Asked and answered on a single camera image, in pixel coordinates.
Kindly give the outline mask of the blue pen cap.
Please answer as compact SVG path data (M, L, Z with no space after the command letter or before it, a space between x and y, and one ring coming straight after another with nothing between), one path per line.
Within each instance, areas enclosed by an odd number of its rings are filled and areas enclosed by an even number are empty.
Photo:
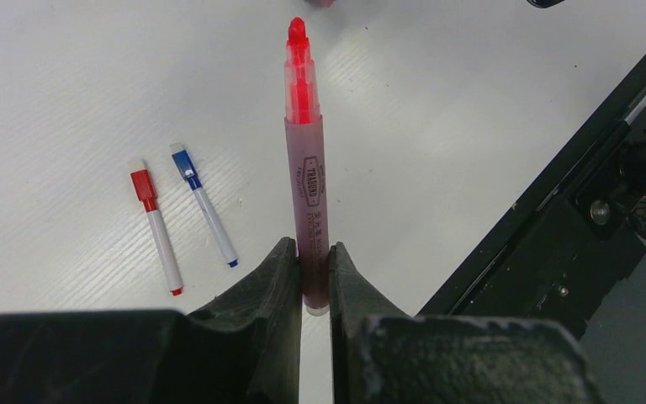
M202 184L199 174L194 166L188 151L182 143L173 143L170 145L172 160L182 177L191 190L200 189Z

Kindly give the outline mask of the pink translucent pen cap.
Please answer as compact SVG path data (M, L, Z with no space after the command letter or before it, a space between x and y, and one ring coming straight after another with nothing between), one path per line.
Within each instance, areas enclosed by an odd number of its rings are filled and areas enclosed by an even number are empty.
M306 0L307 3L319 8L329 8L335 1L336 0Z

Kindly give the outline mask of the white blue marker pen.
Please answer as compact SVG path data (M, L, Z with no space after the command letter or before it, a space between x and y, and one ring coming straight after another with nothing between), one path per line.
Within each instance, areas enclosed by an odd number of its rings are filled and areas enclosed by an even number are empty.
M222 221L215 211L213 203L209 199L209 196L206 194L202 187L194 189L193 194L199 204L199 208L202 210L202 213L209 225L210 230L212 231L212 235L218 245L224 261L230 268L236 267L239 263L238 255L225 230Z

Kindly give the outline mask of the white red marker pen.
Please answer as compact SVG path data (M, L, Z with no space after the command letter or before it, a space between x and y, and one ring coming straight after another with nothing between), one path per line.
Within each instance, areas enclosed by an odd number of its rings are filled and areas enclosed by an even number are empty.
M183 293L183 279L162 214L159 210L150 210L146 212L146 217L149 221L156 250L161 261L167 289L172 296L179 296Z

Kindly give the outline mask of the red pen cap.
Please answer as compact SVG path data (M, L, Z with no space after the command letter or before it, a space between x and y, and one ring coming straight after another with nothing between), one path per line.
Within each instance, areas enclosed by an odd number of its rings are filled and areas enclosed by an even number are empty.
M136 197L143 204L145 211L159 210L156 189L145 161L142 159L131 160L129 167Z

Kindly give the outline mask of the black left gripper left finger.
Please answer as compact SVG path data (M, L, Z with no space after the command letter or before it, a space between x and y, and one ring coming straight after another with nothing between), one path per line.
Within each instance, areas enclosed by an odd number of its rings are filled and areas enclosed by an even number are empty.
M295 403L301 315L288 237L189 314L2 314L0 403Z

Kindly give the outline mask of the pink marker pen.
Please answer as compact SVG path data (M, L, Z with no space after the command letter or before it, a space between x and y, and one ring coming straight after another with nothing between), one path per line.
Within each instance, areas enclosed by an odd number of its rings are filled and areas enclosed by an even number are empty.
M315 62L300 17L290 22L286 52L284 129L301 290L308 313L322 316L330 304L325 142Z

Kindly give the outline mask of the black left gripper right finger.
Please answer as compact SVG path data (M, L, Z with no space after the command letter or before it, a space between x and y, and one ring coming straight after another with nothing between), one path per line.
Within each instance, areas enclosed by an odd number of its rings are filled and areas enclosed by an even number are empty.
M515 317L408 316L329 254L337 403L599 403L575 338L558 323Z

